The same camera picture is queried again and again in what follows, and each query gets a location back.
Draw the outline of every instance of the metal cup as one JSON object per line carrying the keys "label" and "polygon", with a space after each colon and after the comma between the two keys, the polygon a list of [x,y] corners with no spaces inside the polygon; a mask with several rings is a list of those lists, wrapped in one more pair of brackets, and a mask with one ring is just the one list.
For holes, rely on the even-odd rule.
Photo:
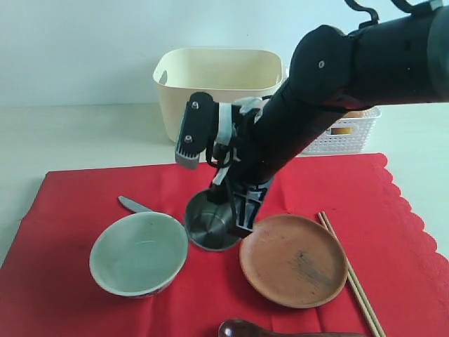
{"label": "metal cup", "polygon": [[232,227],[232,209],[207,200],[207,190],[200,191],[187,204],[184,226],[190,240],[208,251],[224,251],[235,245],[240,237],[228,233]]}

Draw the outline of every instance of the knife blade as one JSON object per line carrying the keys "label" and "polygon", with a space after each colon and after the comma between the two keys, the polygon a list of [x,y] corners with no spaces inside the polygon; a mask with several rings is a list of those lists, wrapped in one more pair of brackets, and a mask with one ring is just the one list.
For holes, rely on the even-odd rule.
{"label": "knife blade", "polygon": [[138,202],[131,200],[127,197],[124,197],[123,195],[119,196],[120,204],[123,205],[126,209],[129,209],[130,211],[134,213],[142,213],[142,212],[153,212],[152,209],[149,209],[148,207],[145,207]]}

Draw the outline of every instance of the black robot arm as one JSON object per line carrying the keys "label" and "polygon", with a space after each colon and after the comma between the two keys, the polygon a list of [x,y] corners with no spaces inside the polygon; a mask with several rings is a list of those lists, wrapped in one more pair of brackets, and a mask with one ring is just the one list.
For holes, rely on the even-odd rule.
{"label": "black robot arm", "polygon": [[408,15],[378,23],[373,9],[345,1],[371,20],[349,34],[328,25],[306,34],[293,53],[289,77],[262,109],[222,109],[206,93],[195,93],[187,103],[177,162],[194,169],[207,149],[208,162],[221,174],[210,184],[207,202],[233,210],[228,232],[250,233],[276,172],[348,111],[449,102],[449,7],[395,0]]}

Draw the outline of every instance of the white wall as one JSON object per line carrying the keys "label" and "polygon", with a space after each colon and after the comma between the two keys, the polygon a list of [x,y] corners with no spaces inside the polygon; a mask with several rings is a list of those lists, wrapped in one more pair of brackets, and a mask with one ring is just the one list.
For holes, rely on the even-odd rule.
{"label": "white wall", "polygon": [[[359,2],[403,16],[390,0]],[[147,103],[169,50],[266,48],[289,62],[320,24],[367,19],[344,0],[0,0],[0,106]]]}

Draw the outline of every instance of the white table surface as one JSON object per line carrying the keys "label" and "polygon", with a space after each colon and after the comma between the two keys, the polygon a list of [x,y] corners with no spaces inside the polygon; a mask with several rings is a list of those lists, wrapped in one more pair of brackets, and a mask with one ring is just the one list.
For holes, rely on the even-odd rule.
{"label": "white table surface", "polygon": [[[394,182],[448,257],[449,104],[381,110],[364,152],[388,156]],[[174,161],[157,104],[3,108],[0,153],[0,263],[48,171]]]}

